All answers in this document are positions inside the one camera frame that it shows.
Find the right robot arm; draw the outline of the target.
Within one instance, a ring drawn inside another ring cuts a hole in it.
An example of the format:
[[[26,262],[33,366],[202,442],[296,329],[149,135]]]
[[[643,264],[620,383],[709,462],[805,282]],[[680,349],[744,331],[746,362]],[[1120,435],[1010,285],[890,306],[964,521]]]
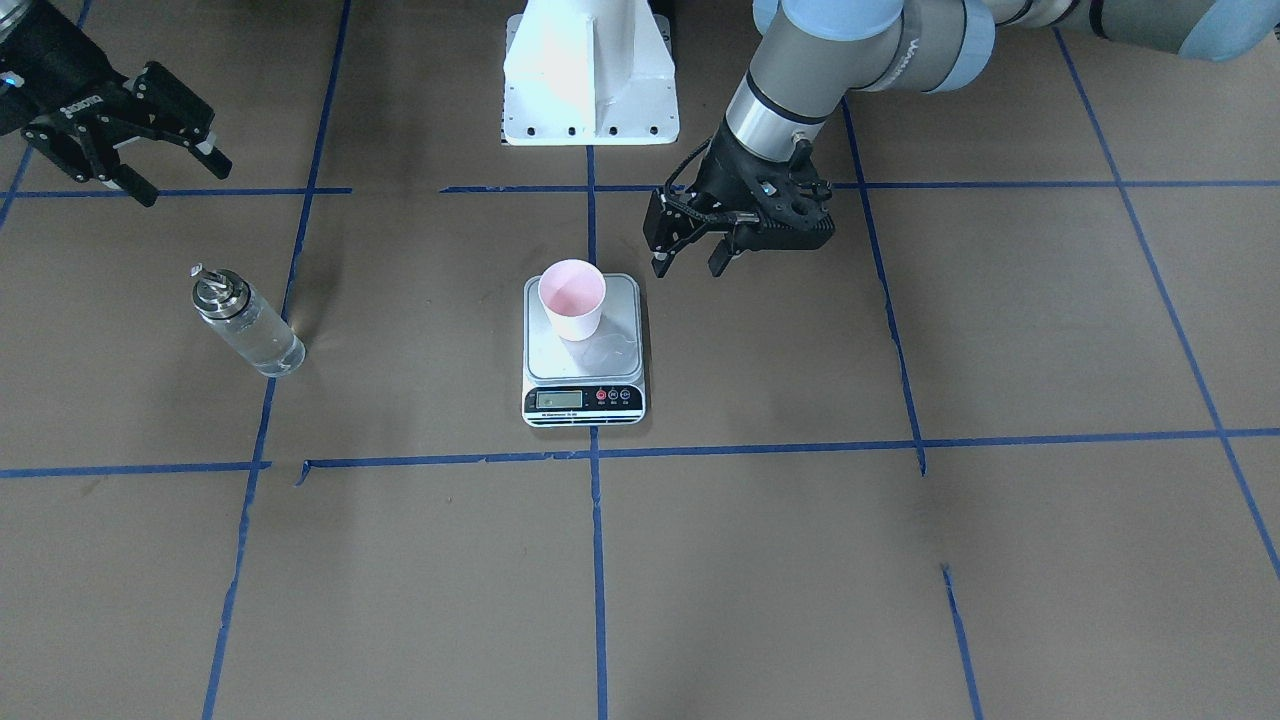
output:
[[[151,208],[157,188],[122,160],[136,140],[184,149],[224,181],[214,109],[159,61],[134,77],[50,1],[3,3],[3,133],[18,133],[77,183],[97,181]]]

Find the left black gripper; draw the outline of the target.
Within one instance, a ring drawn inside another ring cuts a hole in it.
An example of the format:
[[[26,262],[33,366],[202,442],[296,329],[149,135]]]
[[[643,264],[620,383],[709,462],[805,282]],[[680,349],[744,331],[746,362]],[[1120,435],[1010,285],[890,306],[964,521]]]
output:
[[[657,278],[664,278],[676,256],[707,234],[721,236],[707,260],[714,278],[746,252],[732,233],[755,219],[748,213],[751,199],[739,172],[740,159],[749,152],[736,138],[709,138],[652,191],[644,238]]]

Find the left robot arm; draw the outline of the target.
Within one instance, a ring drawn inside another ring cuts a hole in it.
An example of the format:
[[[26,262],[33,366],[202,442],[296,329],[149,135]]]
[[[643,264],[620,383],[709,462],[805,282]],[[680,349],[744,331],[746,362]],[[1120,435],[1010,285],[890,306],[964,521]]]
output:
[[[846,94],[946,94],[987,67],[1002,28],[1065,28],[1229,61],[1277,26],[1275,1],[756,1],[762,41],[692,183],[654,190],[643,233],[658,277],[703,237],[713,275],[745,252],[813,251],[835,234],[813,145]]]

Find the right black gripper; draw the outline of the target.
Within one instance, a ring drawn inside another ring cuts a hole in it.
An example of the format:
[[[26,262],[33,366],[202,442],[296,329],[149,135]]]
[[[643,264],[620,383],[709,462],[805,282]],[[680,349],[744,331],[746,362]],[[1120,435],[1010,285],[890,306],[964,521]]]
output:
[[[3,3],[3,135],[46,133],[46,154],[87,161],[90,174],[120,190],[143,208],[155,205],[157,188],[128,167],[119,150],[140,137],[136,128],[106,128],[101,114],[116,114],[184,147],[215,178],[224,181],[232,160],[216,146],[214,109],[159,61],[140,73],[134,105],[125,77],[105,51],[50,1]]]

